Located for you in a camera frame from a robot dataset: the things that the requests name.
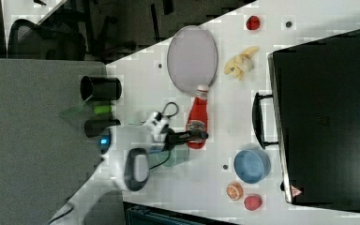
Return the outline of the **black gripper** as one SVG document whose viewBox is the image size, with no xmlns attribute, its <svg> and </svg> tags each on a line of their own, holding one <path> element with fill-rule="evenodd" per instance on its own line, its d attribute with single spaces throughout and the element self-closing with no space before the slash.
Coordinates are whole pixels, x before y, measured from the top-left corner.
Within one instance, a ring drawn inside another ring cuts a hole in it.
<svg viewBox="0 0 360 225">
<path fill-rule="evenodd" d="M 169 128 L 164 142 L 164 150 L 172 151 L 176 146 L 177 139 L 182 143 L 201 142 L 208 139 L 208 133 L 200 130 L 188 130 L 176 134 L 173 129 Z"/>
</svg>

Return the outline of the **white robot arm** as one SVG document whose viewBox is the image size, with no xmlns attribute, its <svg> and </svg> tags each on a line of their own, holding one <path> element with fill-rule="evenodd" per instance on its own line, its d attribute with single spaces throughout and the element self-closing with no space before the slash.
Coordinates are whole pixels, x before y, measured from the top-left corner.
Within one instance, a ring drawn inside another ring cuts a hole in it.
<svg viewBox="0 0 360 225">
<path fill-rule="evenodd" d="M 208 138 L 205 131 L 175 132 L 168 127 L 156 131 L 142 126 L 119 126 L 111 127 L 110 134 L 109 148 L 101 155 L 95 171 L 46 225 L 82 225 L 89 211 L 106 193 L 143 189 L 149 178 L 149 154 Z"/>
</svg>

